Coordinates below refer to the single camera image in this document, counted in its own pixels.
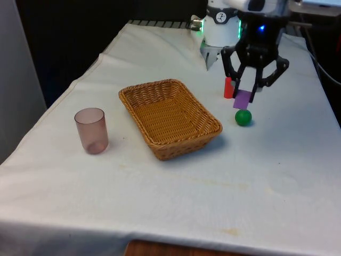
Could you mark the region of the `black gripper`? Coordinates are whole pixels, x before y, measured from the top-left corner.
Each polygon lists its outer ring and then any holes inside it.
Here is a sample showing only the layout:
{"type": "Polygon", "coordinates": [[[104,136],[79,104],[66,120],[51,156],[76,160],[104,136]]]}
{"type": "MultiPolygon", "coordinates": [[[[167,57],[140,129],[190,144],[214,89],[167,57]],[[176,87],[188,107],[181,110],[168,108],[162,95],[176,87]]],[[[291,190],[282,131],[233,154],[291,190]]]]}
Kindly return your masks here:
{"type": "Polygon", "coordinates": [[[221,50],[225,71],[224,97],[227,99],[248,99],[248,91],[240,90],[239,84],[247,67],[256,68],[255,83],[249,103],[254,100],[257,89],[270,87],[289,67],[289,61],[279,56],[278,46],[282,29],[287,19],[280,16],[265,16],[262,14],[239,12],[242,21],[242,33],[239,47],[226,46],[221,50]],[[240,61],[237,71],[234,70],[231,55],[236,52],[240,61]],[[272,61],[276,62],[275,71],[263,78],[264,67],[272,61]]]}

